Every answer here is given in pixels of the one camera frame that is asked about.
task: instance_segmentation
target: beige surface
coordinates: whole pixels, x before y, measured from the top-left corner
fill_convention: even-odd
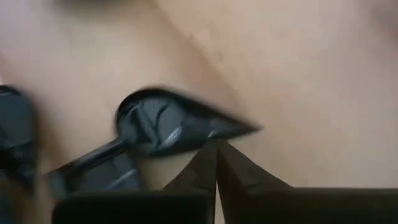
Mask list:
[[[292,185],[398,187],[394,1],[82,2],[0,3],[0,69],[39,108],[43,172],[110,140],[128,93],[166,84],[260,121],[234,144]],[[191,156],[146,162],[150,185]]]

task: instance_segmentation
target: beige floor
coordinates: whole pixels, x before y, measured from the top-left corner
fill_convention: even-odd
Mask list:
[[[4,1],[0,70],[39,109],[43,174],[109,141],[119,102],[161,84],[258,120],[265,130],[233,144],[292,185],[398,187],[396,10],[393,0]],[[146,161],[150,186],[191,156]]]

